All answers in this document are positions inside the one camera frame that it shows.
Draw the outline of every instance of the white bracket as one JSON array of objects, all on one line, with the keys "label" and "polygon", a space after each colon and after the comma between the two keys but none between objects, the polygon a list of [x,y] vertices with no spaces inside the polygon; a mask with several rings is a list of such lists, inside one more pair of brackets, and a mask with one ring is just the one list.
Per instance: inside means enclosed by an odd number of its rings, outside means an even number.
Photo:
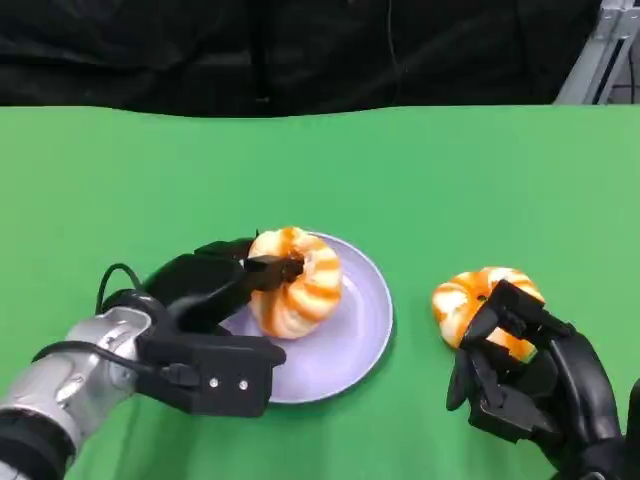
[{"label": "white bracket", "polygon": [[640,29],[640,8],[602,8],[593,38],[596,40],[626,40]]}]

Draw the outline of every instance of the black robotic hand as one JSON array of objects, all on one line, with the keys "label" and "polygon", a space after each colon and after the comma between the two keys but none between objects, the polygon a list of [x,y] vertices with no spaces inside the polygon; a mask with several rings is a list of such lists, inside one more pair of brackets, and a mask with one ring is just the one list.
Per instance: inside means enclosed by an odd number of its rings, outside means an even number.
[{"label": "black robotic hand", "polygon": [[[536,443],[554,480],[640,478],[640,381],[626,437],[611,384],[591,343],[544,304],[501,281],[474,316],[456,354],[447,409],[466,400],[469,423],[505,440]],[[487,340],[496,327],[537,348],[520,362]]]},{"label": "black robotic hand", "polygon": [[295,280],[303,262],[248,258],[253,240],[198,248],[174,258],[137,288],[98,300],[101,312],[130,307],[153,320],[135,341],[142,366],[136,392],[190,414],[264,413],[273,368],[285,362],[284,350],[266,337],[232,336],[219,324],[245,306],[252,291],[272,291]]}]

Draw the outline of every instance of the plate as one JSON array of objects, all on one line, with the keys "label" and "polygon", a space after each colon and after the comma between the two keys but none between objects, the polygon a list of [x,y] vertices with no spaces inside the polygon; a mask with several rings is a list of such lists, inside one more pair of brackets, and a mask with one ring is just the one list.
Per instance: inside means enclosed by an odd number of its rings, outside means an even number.
[{"label": "plate", "polygon": [[[271,403],[308,403],[361,381],[382,356],[393,327],[393,304],[382,274],[367,256],[338,238],[313,233],[340,257],[342,299],[314,332],[297,340],[272,339],[287,352],[273,372]],[[234,335],[261,336],[248,307],[222,323]]]}]

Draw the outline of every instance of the wire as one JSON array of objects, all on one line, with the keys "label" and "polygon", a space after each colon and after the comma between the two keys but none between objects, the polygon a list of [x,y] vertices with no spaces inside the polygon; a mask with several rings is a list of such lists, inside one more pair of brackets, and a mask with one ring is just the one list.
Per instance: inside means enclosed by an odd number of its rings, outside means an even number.
[{"label": "wire", "polygon": [[142,283],[140,283],[140,279],[138,278],[136,273],[131,269],[131,267],[129,267],[128,265],[125,265],[124,263],[114,263],[109,268],[107,268],[107,271],[104,272],[104,275],[102,276],[102,280],[100,281],[100,288],[98,288],[98,296],[96,298],[96,315],[102,313],[102,304],[104,303],[104,291],[107,288],[107,283],[109,283],[109,279],[111,278],[111,275],[116,270],[122,270],[123,272],[125,272],[131,279],[131,283],[133,283],[133,288],[135,288],[136,290],[142,290]]},{"label": "wire", "polygon": [[636,66],[633,61],[633,45],[629,47],[629,51],[627,52],[627,59],[629,60],[629,77],[631,78],[631,85],[634,88],[631,89],[631,104],[634,105],[636,103]]},{"label": "wire", "polygon": [[63,342],[52,343],[40,350],[36,356],[33,357],[32,363],[42,360],[44,357],[51,355],[52,353],[68,352],[70,350],[96,354],[105,360],[109,360],[117,365],[133,370],[136,373],[154,373],[156,371],[152,367],[116,355],[109,350],[99,347],[95,343],[81,342],[79,340],[65,340]]},{"label": "wire", "polygon": [[395,106],[400,98],[400,92],[402,90],[402,74],[400,67],[398,66],[398,58],[396,56],[396,47],[393,43],[393,28],[392,28],[392,12],[393,12],[393,0],[387,0],[387,43],[389,44],[389,55],[391,55],[391,64],[393,65],[393,74],[396,80],[396,92],[393,95],[393,101],[391,106]]}]

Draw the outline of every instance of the metal frame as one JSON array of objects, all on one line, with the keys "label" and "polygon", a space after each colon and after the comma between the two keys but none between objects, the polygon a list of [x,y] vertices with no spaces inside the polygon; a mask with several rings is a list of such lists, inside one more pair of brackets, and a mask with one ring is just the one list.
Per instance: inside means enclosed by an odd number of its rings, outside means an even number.
[{"label": "metal frame", "polygon": [[640,0],[604,0],[593,34],[556,104],[606,104],[640,29]]}]

